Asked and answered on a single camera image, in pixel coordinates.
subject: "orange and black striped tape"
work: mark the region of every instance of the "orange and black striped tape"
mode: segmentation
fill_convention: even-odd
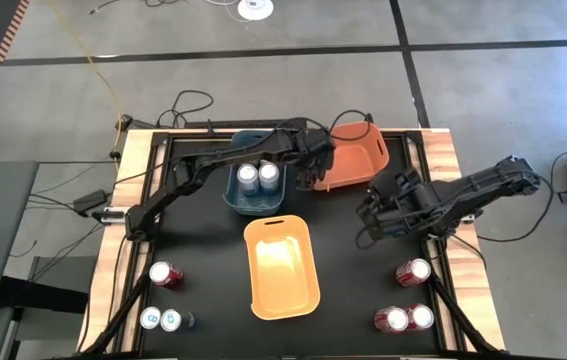
[[[3,36],[3,40],[1,41],[0,45],[0,64],[5,61],[7,58],[7,52],[10,50],[10,46],[12,45],[12,41],[14,41],[14,37],[16,36],[16,32],[21,26],[21,22],[25,17],[25,11],[27,7],[30,5],[30,0],[21,0],[19,5],[16,7],[16,11],[14,12],[14,16],[12,16],[12,21],[10,25],[5,30],[5,36]]]

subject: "yellow cable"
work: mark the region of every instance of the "yellow cable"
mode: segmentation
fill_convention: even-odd
[[[67,21],[67,19],[65,18],[65,15],[63,15],[63,13],[54,4],[54,0],[45,0],[45,2],[52,8],[52,10],[54,10],[56,15],[59,17],[59,20],[65,25],[67,31],[70,33],[70,35],[72,35],[74,40],[76,40],[76,42],[79,44],[79,47],[81,47],[81,50],[83,51],[83,54],[87,58],[87,61],[90,63],[90,69],[92,69],[92,71],[96,75],[98,75],[98,77],[100,77],[101,80],[103,80],[103,83],[105,84],[105,86],[107,86],[108,90],[110,90],[110,94],[112,95],[112,99],[114,100],[114,106],[116,107],[117,121],[118,121],[118,124],[119,124],[118,130],[116,131],[116,140],[114,141],[114,149],[113,149],[113,150],[116,150],[119,146],[119,142],[121,141],[121,127],[122,127],[122,124],[121,124],[121,114],[122,114],[121,102],[119,101],[118,96],[116,96],[116,93],[114,92],[114,89],[112,88],[110,83],[107,81],[105,76],[103,76],[103,74],[101,74],[101,72],[99,71],[96,64],[92,61],[92,57],[90,56],[89,52],[85,48],[85,45],[83,45],[83,42],[81,41],[81,38],[79,37],[79,35],[74,31],[70,22]],[[116,166],[116,170],[118,171],[119,165],[118,165],[117,162],[114,162],[114,166]]]

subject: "can lid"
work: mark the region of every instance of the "can lid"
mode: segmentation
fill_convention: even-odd
[[[427,306],[418,305],[412,310],[412,319],[421,328],[429,328],[434,323],[434,314]]]
[[[274,164],[265,164],[261,166],[259,169],[259,175],[266,179],[270,179],[276,177],[276,174],[279,172],[279,169]]]
[[[174,309],[166,310],[161,316],[161,327],[165,331],[175,331],[181,326],[181,314]]]
[[[160,319],[161,311],[154,306],[150,306],[141,313],[141,326],[148,330],[154,329],[159,324]]]
[[[387,313],[387,322],[390,324],[392,329],[401,331],[407,328],[409,321],[405,310],[394,308]]]
[[[430,264],[423,259],[416,259],[412,261],[412,274],[419,279],[426,279],[430,276]]]
[[[251,180],[256,177],[256,168],[250,164],[241,165],[239,168],[239,178]]]
[[[160,261],[150,268],[150,279],[154,282],[165,281],[170,276],[170,265],[165,261]]]

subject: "soda can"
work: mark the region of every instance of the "soda can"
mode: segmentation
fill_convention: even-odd
[[[407,329],[408,319],[405,310],[390,306],[374,314],[374,326],[383,333],[401,333]]]
[[[414,304],[405,310],[407,312],[407,330],[425,330],[434,324],[434,313],[423,304]]]
[[[179,313],[174,309],[169,309],[161,316],[161,327],[167,332],[189,330],[194,327],[195,322],[194,315],[189,311]]]
[[[279,168],[269,161],[261,161],[259,169],[259,182],[261,190],[268,194],[274,194],[279,189]]]
[[[185,279],[181,270],[167,261],[154,263],[150,268],[150,279],[153,283],[164,288],[173,289]]]
[[[423,259],[408,261],[396,269],[396,280],[404,287],[424,283],[432,273],[430,264]]]
[[[141,313],[139,321],[144,329],[152,330],[161,321],[161,311],[154,306],[147,307]]]
[[[259,192],[259,171],[252,164],[243,164],[236,172],[241,192],[246,196],[255,195]]]

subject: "blue and white can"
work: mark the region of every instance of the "blue and white can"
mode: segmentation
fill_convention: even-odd
[[[161,316],[161,327],[167,332],[189,330],[194,327],[194,315],[188,311],[179,313],[174,309],[165,310]]]
[[[161,321],[161,311],[154,306],[145,308],[141,313],[141,326],[144,329],[152,330],[159,325]]]
[[[279,189],[279,167],[269,161],[262,161],[259,182],[264,193],[274,194]]]
[[[239,187],[245,195],[255,195],[259,192],[259,172],[252,164],[243,164],[236,172]]]

